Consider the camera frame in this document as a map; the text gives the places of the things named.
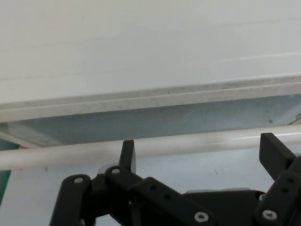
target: white panel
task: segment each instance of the white panel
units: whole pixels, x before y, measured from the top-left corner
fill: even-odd
[[[296,0],[2,2],[0,121],[300,93],[300,6]],[[225,81],[226,93],[202,92],[224,90]]]

